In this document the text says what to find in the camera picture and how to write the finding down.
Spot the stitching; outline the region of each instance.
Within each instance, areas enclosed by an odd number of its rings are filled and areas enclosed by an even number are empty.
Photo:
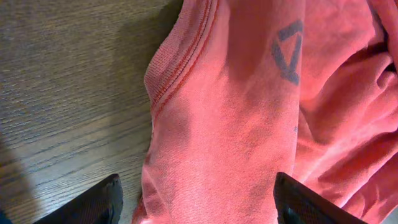
[[[203,17],[202,17],[202,19],[201,19],[201,21],[200,21],[199,28],[198,28],[198,32],[197,32],[197,34],[196,34],[196,36],[195,36],[193,42],[190,44],[190,46],[189,46],[187,52],[185,53],[185,55],[183,56],[183,58],[181,59],[181,61],[178,63],[177,67],[176,67],[176,68],[174,69],[174,71],[172,72],[172,76],[167,80],[166,84],[162,86],[162,89],[161,89],[160,91],[158,91],[157,94],[155,95],[155,97],[154,97],[154,102],[153,102],[151,108],[155,107],[155,105],[159,102],[159,100],[161,99],[161,97],[163,96],[163,94],[164,94],[164,93],[167,91],[167,89],[169,88],[170,82],[171,82],[174,78],[177,79],[177,77],[178,77],[179,75],[181,75],[182,70],[181,70],[181,72],[178,73],[178,74],[177,74],[177,72],[182,68],[182,63],[183,63],[184,61],[186,61],[188,55],[189,55],[190,53],[191,53],[191,54],[194,53],[194,51],[195,51],[196,48],[193,49],[193,50],[192,50],[192,48],[193,48],[193,46],[195,45],[195,43],[197,43],[197,42],[199,43],[198,38],[199,38],[200,34],[202,33],[201,30],[202,30],[202,28],[203,28],[203,24],[204,24],[204,22],[205,22],[205,18],[208,17],[209,13],[210,13],[209,0],[207,0],[207,1],[206,1],[206,5],[205,5],[205,13],[204,13],[204,15],[203,15]]]
[[[187,79],[188,79],[189,75],[191,74],[193,68],[194,68],[195,65],[197,64],[198,59],[200,58],[200,55],[203,53],[203,49],[204,49],[205,46],[207,45],[207,42],[208,42],[208,40],[209,40],[209,36],[210,36],[210,34],[211,34],[211,31],[213,30],[213,26],[214,26],[214,23],[215,23],[216,18],[217,18],[218,5],[219,5],[219,4],[218,4],[218,1],[217,1],[216,10],[215,10],[215,15],[214,15],[213,21],[211,22],[211,26],[210,26],[210,29],[209,29],[209,34],[207,35],[206,40],[205,40],[205,42],[203,43],[203,46],[202,46],[202,48],[200,49],[200,52],[199,52],[198,56],[196,57],[195,61],[193,62],[193,65],[190,67],[190,69],[189,69],[189,71],[187,72],[187,74],[185,74],[185,76],[181,79],[181,81],[180,81],[180,83],[177,85],[177,87],[171,92],[171,94],[170,94],[170,95],[166,98],[166,100],[161,104],[161,106],[160,106],[158,112],[156,112],[156,114],[155,114],[154,126],[156,125],[157,117],[159,116],[159,114],[160,114],[160,113],[162,112],[162,110],[164,109],[164,106],[165,106],[165,105],[167,104],[167,102],[171,99],[171,97],[173,97],[174,94],[176,94],[176,92],[182,87],[182,85],[187,81]]]
[[[210,3],[210,6],[209,6],[209,14],[210,14],[210,9],[211,9],[212,5],[213,5],[213,2],[211,2],[211,3]],[[205,22],[205,27],[207,26],[208,22],[209,22],[209,17],[207,16],[207,19],[206,19],[206,22]],[[202,33],[200,34],[199,40],[202,40],[203,34],[204,34],[204,33],[205,33],[205,32],[202,32]],[[198,48],[198,46],[199,46],[199,42],[200,42],[200,41],[197,42],[195,48],[193,49],[193,52],[192,52],[191,56],[189,56],[189,58],[186,59],[185,65],[183,66],[183,69],[188,65],[188,62],[190,62],[190,61],[192,60],[193,53],[197,50],[197,48]],[[174,85],[174,83],[178,80],[178,77],[175,78],[175,79],[173,80],[173,82],[172,82],[169,86]]]

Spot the wrinkled fabric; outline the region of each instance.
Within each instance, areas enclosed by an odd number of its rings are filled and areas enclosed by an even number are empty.
[[[145,83],[141,223],[276,223],[286,172],[368,222],[398,204],[394,0],[186,0]]]

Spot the wooden surface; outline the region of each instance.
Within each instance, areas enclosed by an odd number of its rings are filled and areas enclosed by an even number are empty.
[[[0,208],[32,223],[118,173],[129,223],[151,134],[144,73],[182,1],[0,2]]]

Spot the gray logo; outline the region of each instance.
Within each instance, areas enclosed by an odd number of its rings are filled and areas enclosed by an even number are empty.
[[[287,64],[282,50],[279,47],[278,41],[274,40],[272,43],[272,56],[275,59],[277,66],[280,68],[282,73],[280,74],[282,78],[291,81],[295,85],[299,85],[300,77],[296,73],[297,64],[300,57],[300,49],[302,44],[302,33],[303,33],[303,22],[297,20],[291,23],[289,26],[281,29],[278,32],[278,38],[280,42],[287,40],[289,37],[293,36],[295,33],[299,32],[296,37],[296,44],[294,46],[294,51],[290,63]]]

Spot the pink shirt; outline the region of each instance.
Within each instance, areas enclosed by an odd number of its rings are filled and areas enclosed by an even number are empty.
[[[398,204],[398,10],[370,2],[184,1],[145,77],[136,220],[276,223],[283,171],[381,222]]]

